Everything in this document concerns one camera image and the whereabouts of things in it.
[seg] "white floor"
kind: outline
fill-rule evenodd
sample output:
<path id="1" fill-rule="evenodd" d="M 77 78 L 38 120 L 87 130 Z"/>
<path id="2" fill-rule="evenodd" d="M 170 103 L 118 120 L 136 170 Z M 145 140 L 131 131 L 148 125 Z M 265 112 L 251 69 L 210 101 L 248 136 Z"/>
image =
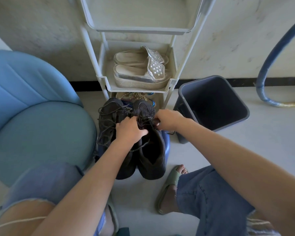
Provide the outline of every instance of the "white floor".
<path id="1" fill-rule="evenodd" d="M 261 102 L 253 87 L 235 88 L 250 110 L 248 120 L 221 130 L 219 134 L 263 155 L 295 175 L 295 108 L 274 108 Z M 295 101 L 295 87 L 267 87 L 270 97 L 278 101 Z M 79 92 L 85 109 L 98 124 L 98 108 L 105 102 L 102 92 Z M 168 108 L 173 108 L 177 90 Z M 189 215 L 171 213 L 158 215 L 154 200 L 169 171 L 177 164 L 185 164 L 189 171 L 209 165 L 208 161 L 190 144 L 180 144 L 171 136 L 167 171 L 163 178 L 148 181 L 138 170 L 122 181 L 115 181 L 112 190 L 121 227 L 129 227 L 136 236 L 195 235 L 198 219 Z M 0 183 L 0 202 L 7 189 Z"/>

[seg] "wall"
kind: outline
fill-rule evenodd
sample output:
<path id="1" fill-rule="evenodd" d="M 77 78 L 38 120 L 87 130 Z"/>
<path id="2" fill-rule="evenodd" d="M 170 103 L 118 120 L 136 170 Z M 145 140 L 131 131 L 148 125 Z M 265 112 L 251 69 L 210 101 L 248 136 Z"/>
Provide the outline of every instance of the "wall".
<path id="1" fill-rule="evenodd" d="M 80 19 L 68 0 L 0 0 L 0 37 L 13 50 L 46 60 L 69 81 L 96 80 L 77 30 Z M 294 23 L 295 0 L 217 0 L 181 78 L 256 77 L 271 49 Z M 178 62 L 190 36 L 177 37 Z M 106 38 L 170 42 L 166 35 L 106 33 Z M 91 39 L 98 52 L 99 33 L 92 31 Z M 286 76 L 295 76 L 295 39 L 269 73 L 269 77 Z"/>

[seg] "black baseboard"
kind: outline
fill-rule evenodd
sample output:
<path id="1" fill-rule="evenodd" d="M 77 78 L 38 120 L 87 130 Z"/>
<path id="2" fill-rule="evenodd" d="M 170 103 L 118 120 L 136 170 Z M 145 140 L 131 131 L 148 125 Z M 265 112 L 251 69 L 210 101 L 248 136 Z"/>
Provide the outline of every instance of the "black baseboard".
<path id="1" fill-rule="evenodd" d="M 245 79 L 227 79 L 232 87 L 254 87 L 257 78 Z M 175 86 L 178 89 L 184 83 L 194 81 L 195 79 L 180 79 Z M 101 86 L 98 81 L 72 81 L 70 82 L 76 92 L 82 91 L 101 91 Z M 283 78 L 267 78 L 265 86 L 295 86 L 295 77 Z"/>

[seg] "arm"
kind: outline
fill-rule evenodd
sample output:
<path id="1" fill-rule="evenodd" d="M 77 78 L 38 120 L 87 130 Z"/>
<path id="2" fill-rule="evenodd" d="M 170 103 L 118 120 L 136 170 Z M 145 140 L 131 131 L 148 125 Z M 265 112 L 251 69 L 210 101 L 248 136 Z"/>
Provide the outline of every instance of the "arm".
<path id="1" fill-rule="evenodd" d="M 295 177 L 260 155 L 184 118 L 159 110 L 159 129 L 177 131 L 283 235 L 295 234 Z"/>
<path id="2" fill-rule="evenodd" d="M 117 123 L 116 139 L 32 236 L 93 236 L 123 160 L 147 132 L 138 129 L 137 117 Z"/>

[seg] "person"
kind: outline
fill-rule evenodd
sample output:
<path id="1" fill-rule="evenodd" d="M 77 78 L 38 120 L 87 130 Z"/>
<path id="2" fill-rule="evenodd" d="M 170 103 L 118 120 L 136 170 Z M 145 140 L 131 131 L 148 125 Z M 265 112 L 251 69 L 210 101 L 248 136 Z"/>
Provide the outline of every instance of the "person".
<path id="1" fill-rule="evenodd" d="M 294 176 L 177 111 L 159 110 L 155 118 L 159 130 L 180 133 L 211 163 L 190 173 L 184 165 L 175 167 L 157 199 L 159 213 L 198 217 L 197 236 L 295 235 Z M 110 191 L 128 151 L 146 134 L 136 117 L 124 119 L 116 125 L 116 139 L 83 177 L 63 163 L 25 172 L 2 206 L 0 235 L 112 235 Z"/>

